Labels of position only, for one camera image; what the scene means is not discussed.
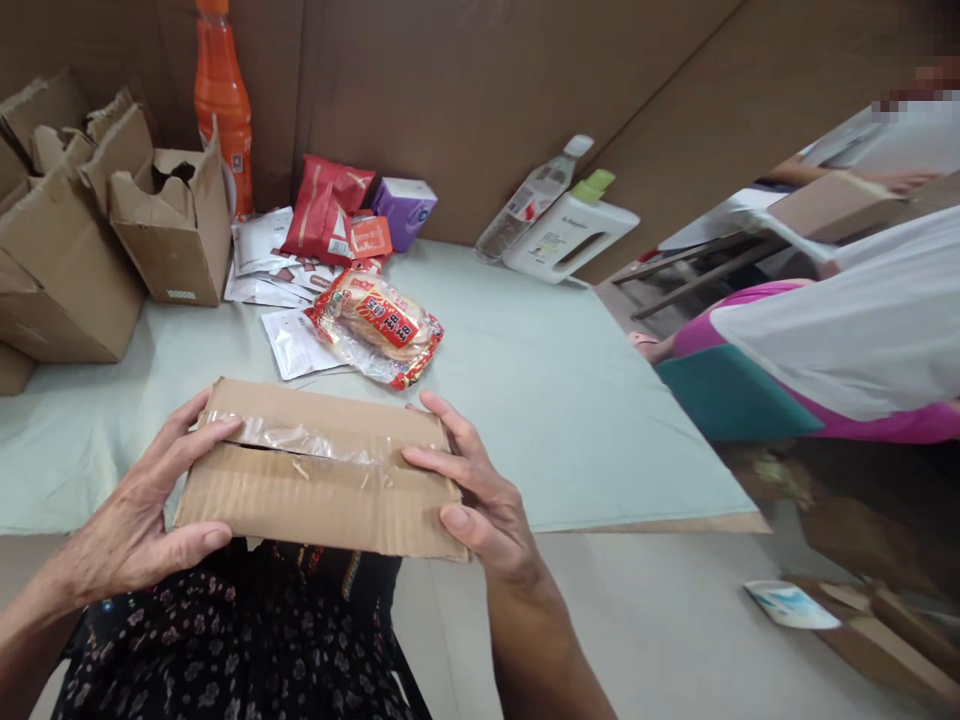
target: wooden wall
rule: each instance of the wooden wall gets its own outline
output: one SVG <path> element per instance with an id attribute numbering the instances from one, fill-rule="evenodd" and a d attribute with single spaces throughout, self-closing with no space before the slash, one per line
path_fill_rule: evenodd
<path id="1" fill-rule="evenodd" d="M 575 133 L 641 228 L 599 281 L 895 86 L 908 0 L 234 0 L 258 209 L 303 152 L 422 177 L 424 235 L 472 244 Z M 191 0 L 0 0 L 0 95 L 69 66 L 100 104 L 138 76 L 168 145 L 198 145 Z"/>

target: plastic water bottle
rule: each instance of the plastic water bottle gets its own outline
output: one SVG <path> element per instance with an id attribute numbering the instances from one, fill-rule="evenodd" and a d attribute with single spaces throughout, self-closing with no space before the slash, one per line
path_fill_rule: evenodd
<path id="1" fill-rule="evenodd" d="M 593 138 L 577 135 L 560 155 L 530 173 L 477 240 L 476 256 L 485 263 L 499 262 L 503 254 L 566 192 L 573 181 L 577 160 L 591 147 Z"/>

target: dark floral dress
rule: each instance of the dark floral dress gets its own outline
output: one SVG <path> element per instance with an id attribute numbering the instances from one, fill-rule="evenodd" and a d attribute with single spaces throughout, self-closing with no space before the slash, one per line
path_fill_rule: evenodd
<path id="1" fill-rule="evenodd" d="M 398 558 L 245 541 L 91 606 L 53 717 L 429 720 L 390 619 Z"/>

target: packaged bread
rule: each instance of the packaged bread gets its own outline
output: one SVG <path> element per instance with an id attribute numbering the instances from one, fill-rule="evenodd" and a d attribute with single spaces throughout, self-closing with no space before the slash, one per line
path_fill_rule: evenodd
<path id="1" fill-rule="evenodd" d="M 373 272 L 344 271 L 304 313 L 334 355 L 397 390 L 420 379 L 443 339 L 433 315 Z"/>

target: purple box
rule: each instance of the purple box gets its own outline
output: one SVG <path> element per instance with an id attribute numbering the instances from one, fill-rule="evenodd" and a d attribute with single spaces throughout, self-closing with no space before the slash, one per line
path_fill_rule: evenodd
<path id="1" fill-rule="evenodd" d="M 422 180 L 384 178 L 371 209 L 387 219 L 394 251 L 406 252 L 436 204 L 437 196 Z"/>

